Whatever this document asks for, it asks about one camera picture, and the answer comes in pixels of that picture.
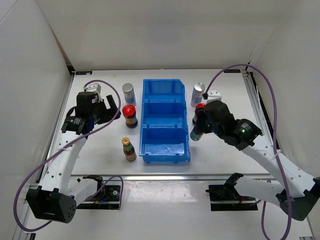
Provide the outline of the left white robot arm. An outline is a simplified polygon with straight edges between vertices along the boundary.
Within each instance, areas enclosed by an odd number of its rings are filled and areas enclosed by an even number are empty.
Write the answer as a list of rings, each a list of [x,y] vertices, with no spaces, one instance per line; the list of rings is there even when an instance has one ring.
[[[76,208],[88,199],[100,200],[105,194],[102,177],[87,175],[73,186],[69,185],[71,174],[79,153],[95,125],[118,119],[120,112],[112,95],[102,99],[97,91],[77,94],[76,106],[66,114],[55,157],[49,164],[36,189],[26,194],[33,215],[37,219],[69,223]]]

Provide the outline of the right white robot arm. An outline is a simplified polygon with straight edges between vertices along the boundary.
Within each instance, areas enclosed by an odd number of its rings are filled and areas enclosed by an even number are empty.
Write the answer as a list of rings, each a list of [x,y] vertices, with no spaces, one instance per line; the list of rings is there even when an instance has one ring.
[[[198,135],[215,134],[251,157],[277,180],[277,183],[266,183],[235,172],[212,191],[218,200],[252,197],[280,207],[294,220],[303,221],[308,216],[320,198],[318,177],[306,173],[279,150],[274,150],[258,126],[248,119],[234,118],[222,101],[207,103],[196,115],[194,130]]]

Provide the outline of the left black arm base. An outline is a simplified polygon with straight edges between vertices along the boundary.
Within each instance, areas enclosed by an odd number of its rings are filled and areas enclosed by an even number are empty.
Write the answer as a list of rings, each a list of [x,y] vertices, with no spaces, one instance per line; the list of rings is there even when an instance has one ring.
[[[119,210],[122,205],[124,180],[121,176],[111,176],[104,180],[99,175],[85,175],[83,179],[97,182],[99,192],[90,200],[77,206],[79,210]]]

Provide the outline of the yellow-capped sauce bottle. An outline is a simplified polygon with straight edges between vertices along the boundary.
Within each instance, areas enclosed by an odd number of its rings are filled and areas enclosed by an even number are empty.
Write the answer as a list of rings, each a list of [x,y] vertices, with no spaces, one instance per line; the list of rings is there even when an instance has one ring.
[[[190,132],[190,138],[193,141],[199,141],[204,134],[203,126],[201,124],[196,124],[193,126],[192,131]]]
[[[123,148],[123,153],[125,155],[125,158],[129,162],[133,162],[136,160],[137,155],[135,152],[135,148],[132,145],[130,139],[128,137],[124,137],[122,140],[122,148]]]

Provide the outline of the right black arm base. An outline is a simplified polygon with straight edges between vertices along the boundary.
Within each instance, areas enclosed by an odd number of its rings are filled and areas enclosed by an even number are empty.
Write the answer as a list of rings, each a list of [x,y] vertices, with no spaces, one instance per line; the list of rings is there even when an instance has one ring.
[[[209,194],[212,212],[257,211],[257,200],[251,196],[242,196],[235,190],[237,181],[244,177],[241,173],[233,173],[224,184],[211,184],[205,190]]]

